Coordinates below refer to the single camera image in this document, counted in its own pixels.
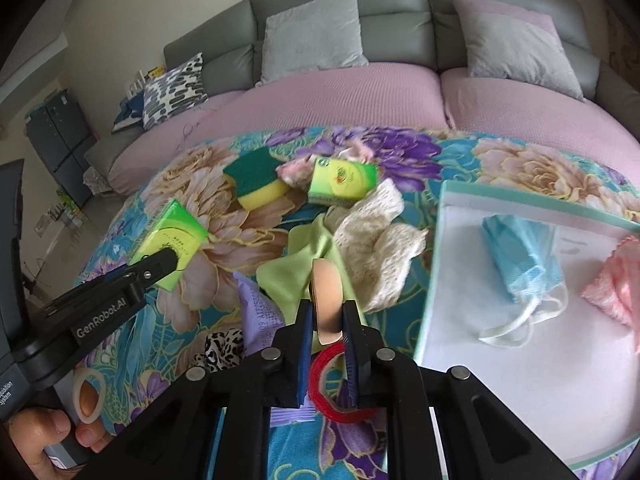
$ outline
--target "pink sofa cover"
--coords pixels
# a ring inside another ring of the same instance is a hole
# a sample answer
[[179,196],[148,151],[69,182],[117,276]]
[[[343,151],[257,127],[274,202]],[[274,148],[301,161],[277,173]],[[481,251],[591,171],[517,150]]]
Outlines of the pink sofa cover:
[[517,81],[468,78],[466,68],[448,70],[441,78],[452,128],[514,137],[586,156],[640,187],[640,144],[598,105]]
[[205,140],[247,132],[330,124],[446,128],[440,79],[410,64],[297,74],[247,92],[211,112],[211,100],[142,135],[115,161],[109,182],[132,194],[177,153]]

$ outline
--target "sponge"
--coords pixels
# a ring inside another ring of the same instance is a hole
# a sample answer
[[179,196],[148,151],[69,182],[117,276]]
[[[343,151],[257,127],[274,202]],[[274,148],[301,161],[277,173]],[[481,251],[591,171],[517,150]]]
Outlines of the sponge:
[[258,209],[289,190],[276,174],[280,164],[264,147],[241,156],[224,169],[226,178],[235,184],[236,197],[245,210]]

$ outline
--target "pink fluffy cloth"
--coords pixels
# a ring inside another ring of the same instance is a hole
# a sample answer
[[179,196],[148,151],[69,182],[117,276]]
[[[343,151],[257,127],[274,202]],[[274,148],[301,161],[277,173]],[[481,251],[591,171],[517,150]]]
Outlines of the pink fluffy cloth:
[[[350,139],[346,142],[347,149],[338,153],[337,158],[350,160],[352,162],[369,162],[373,156],[373,150],[364,144],[360,139]],[[308,190],[311,185],[311,177],[314,174],[317,155],[307,155],[302,158],[295,158],[276,168],[278,178],[287,185]]]
[[640,354],[640,240],[630,236],[620,242],[582,297],[631,327]]

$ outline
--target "green tissue pack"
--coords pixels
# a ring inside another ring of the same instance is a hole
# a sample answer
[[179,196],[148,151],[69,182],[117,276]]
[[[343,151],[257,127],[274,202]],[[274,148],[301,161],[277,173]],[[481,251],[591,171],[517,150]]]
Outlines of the green tissue pack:
[[160,249],[171,247],[178,255],[177,269],[157,282],[158,286],[171,292],[208,235],[209,232],[177,200],[169,200],[149,219],[128,263],[135,264]]
[[351,207],[377,185],[378,167],[375,164],[322,156],[316,159],[308,201]]

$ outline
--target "gray pillow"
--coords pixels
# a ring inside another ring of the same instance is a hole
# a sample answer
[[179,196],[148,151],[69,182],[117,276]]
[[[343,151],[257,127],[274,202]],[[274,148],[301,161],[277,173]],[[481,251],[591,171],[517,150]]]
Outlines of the gray pillow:
[[366,64],[358,0],[314,0],[267,18],[256,86],[300,72]]
[[495,0],[452,1],[469,77],[513,79],[584,101],[551,16]]

